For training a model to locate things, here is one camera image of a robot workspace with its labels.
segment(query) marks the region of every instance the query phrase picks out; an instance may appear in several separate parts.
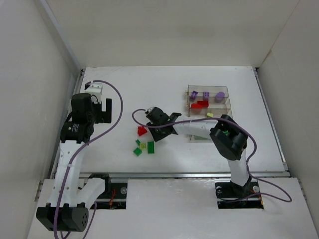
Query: bolt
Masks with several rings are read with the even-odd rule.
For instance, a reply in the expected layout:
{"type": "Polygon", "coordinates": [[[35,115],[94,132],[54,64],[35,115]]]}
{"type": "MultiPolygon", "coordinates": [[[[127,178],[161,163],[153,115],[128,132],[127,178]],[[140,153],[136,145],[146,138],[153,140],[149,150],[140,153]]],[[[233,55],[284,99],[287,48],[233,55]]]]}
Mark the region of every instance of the bolt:
{"type": "Polygon", "coordinates": [[[125,188],[125,187],[121,188],[121,193],[122,194],[127,194],[127,192],[128,192],[127,188],[125,188]]]}
{"type": "Polygon", "coordinates": [[[216,192],[218,193],[218,194],[221,194],[223,191],[221,190],[222,188],[220,187],[220,186],[217,186],[216,187],[216,192]]]}
{"type": "Polygon", "coordinates": [[[253,187],[253,191],[254,191],[255,193],[259,193],[259,192],[260,192],[260,189],[259,189],[258,186],[254,186],[254,187],[253,187]]]}

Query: wall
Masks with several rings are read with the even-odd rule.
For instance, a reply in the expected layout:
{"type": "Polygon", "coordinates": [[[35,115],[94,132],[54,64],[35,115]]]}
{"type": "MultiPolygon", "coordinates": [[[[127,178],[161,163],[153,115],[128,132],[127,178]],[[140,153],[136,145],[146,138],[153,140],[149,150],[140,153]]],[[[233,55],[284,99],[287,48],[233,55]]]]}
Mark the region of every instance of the wall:
{"type": "Polygon", "coordinates": [[[71,77],[32,0],[0,0],[0,231],[26,237],[71,77]]]}
{"type": "Polygon", "coordinates": [[[319,1],[301,0],[258,75],[288,167],[319,231],[319,1]]]}
{"type": "Polygon", "coordinates": [[[297,2],[48,0],[82,67],[258,67],[297,2]]]}

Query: green cube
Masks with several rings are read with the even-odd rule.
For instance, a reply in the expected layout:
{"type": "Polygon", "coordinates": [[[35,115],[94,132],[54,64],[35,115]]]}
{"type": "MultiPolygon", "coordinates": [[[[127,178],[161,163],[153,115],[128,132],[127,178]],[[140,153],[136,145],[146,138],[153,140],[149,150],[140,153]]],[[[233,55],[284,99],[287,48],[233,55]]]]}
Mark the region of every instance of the green cube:
{"type": "Polygon", "coordinates": [[[140,149],[141,150],[146,149],[146,143],[140,143],[140,149]]]}
{"type": "Polygon", "coordinates": [[[154,141],[148,142],[148,153],[155,153],[154,141]]]}
{"type": "Polygon", "coordinates": [[[140,150],[140,148],[136,148],[133,153],[138,157],[140,156],[140,154],[142,153],[142,151],[140,150]]]}

